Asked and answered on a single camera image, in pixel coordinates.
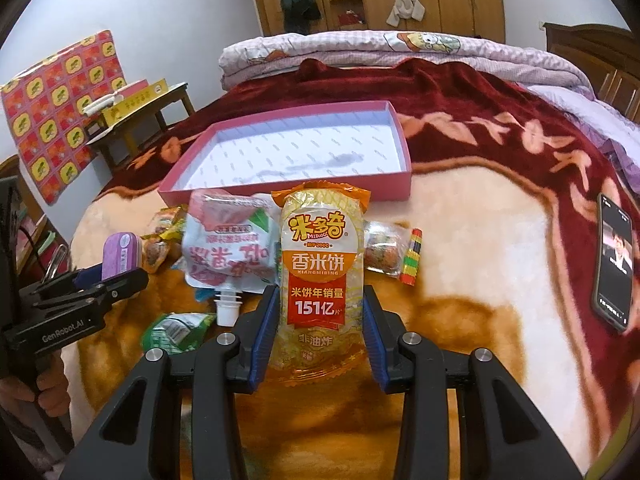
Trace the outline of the person's left hand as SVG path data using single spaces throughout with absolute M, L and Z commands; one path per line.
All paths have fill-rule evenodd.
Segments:
M 1 379 L 1 407 L 18 419 L 24 418 L 21 403 L 35 403 L 49 417 L 61 417 L 70 409 L 68 379 L 61 352 L 54 352 L 49 367 L 36 380 L 35 390 L 14 376 Z

